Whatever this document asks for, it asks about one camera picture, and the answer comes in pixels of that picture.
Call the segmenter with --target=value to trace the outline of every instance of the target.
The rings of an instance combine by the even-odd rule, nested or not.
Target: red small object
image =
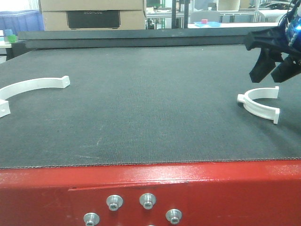
[[[208,23],[208,20],[207,19],[202,19],[201,20],[201,24],[207,24]]]

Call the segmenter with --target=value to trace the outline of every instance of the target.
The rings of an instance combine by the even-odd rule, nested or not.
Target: white plastic bracket
[[[280,109],[276,107],[270,107],[266,105],[259,104],[253,100],[259,98],[278,98],[279,86],[275,88],[258,88],[251,89],[245,94],[239,94],[237,97],[237,102],[243,103],[244,108],[259,117],[273,120],[274,124],[278,124],[278,119],[280,115]]]
[[[0,118],[10,114],[6,99],[20,93],[44,88],[66,88],[70,85],[68,76],[62,78],[39,78],[17,82],[0,89]]]

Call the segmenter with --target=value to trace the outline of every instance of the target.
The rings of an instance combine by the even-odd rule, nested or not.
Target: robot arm
[[[293,9],[277,27],[247,34],[247,50],[261,48],[250,72],[252,82],[262,81],[270,72],[274,82],[283,82],[301,73],[301,0],[293,0]],[[287,53],[284,60],[282,53]]]

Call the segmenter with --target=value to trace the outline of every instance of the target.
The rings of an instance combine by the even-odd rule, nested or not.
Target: gray felt mat
[[[36,50],[0,65],[0,86],[69,75],[66,89],[9,99],[0,167],[297,159],[301,77],[282,84],[248,73],[244,46]],[[280,86],[279,124],[248,113],[237,94]]]

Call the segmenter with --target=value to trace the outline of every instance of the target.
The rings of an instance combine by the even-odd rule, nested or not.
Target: green object
[[[15,35],[15,34],[9,35],[9,36],[8,36],[8,41],[9,41],[10,43],[16,42],[16,41],[17,41],[16,35]]]

